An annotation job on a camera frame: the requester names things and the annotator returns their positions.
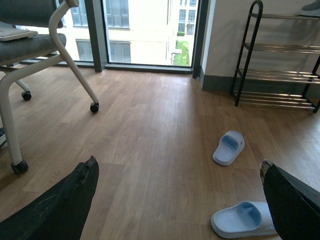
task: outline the green grass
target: green grass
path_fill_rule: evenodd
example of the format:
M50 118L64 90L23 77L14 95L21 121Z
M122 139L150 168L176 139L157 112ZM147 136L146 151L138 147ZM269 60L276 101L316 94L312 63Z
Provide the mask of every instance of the green grass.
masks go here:
M182 49L181 54L176 54L174 57L174 63L175 66L190 66L190 60L189 60L189 43L188 41L176 41L176 49Z

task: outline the laminate flooring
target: laminate flooring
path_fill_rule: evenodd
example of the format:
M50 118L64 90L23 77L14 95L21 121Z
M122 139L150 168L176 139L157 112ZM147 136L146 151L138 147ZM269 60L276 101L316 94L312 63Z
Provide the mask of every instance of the laminate flooring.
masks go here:
M82 240L219 240L210 218L241 201L266 201L264 159L320 191L320 114L235 107L226 92L202 91L190 75L81 72L100 110L69 68L50 67L13 84L10 100L29 170L15 175L0 149L0 221L95 156L99 180ZM237 130L245 148L230 166L212 160ZM280 240L277 235L244 240Z

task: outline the shoe rack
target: shoe rack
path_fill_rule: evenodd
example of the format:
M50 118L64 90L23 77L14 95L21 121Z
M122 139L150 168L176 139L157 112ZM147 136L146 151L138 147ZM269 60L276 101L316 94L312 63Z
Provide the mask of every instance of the shoe rack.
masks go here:
M255 6L258 6L258 13L253 13ZM250 21L255 19L254 29L250 42L246 42L247 33L250 27ZM274 106L285 108L298 108L312 110L316 113L320 107L318 103L312 102L307 98L307 93L310 86L320 84L320 76L316 73L320 65L320 46L299 46L299 45L283 45L283 44L262 44L256 43L256 36L259 30L261 19L274 20L313 20L320 21L319 17L308 17L302 15L281 15L281 14L264 14L263 3L261 0L255 0L250 8L248 19L246 22L241 49L235 74L230 90L233 96L235 106L239 103L254 104L258 106ZM247 51L243 69L240 68L243 53ZM251 69L250 60L252 53L257 52L272 52L272 53L300 53L300 54L317 54L319 55L313 70L311 72L299 71L271 71L263 69ZM301 94L282 94L268 92L249 92L243 91L244 84L247 81L267 81L274 84L295 83L302 84L303 91Z

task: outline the slide sandal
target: slide sandal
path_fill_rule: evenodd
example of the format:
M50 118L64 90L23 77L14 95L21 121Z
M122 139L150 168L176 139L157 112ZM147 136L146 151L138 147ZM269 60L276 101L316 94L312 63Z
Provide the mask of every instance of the slide sandal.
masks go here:
M243 201L211 217L213 230L226 239L277 234L266 202Z
M220 165L228 166L245 147L245 139L240 132L228 131L220 138L219 146L212 155L213 160Z

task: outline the white wall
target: white wall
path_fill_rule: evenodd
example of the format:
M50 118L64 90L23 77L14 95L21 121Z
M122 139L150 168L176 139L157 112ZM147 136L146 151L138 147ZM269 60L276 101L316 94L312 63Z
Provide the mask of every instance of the white wall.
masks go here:
M313 1L263 0L263 13L299 14L302 6ZM202 70L205 75L233 77L252 3L253 0L211 0L209 3L208 20L212 23L207 24L204 40ZM319 29L320 21L262 19L256 43L320 46ZM250 63L257 69L311 71L317 57L291 53L254 53Z

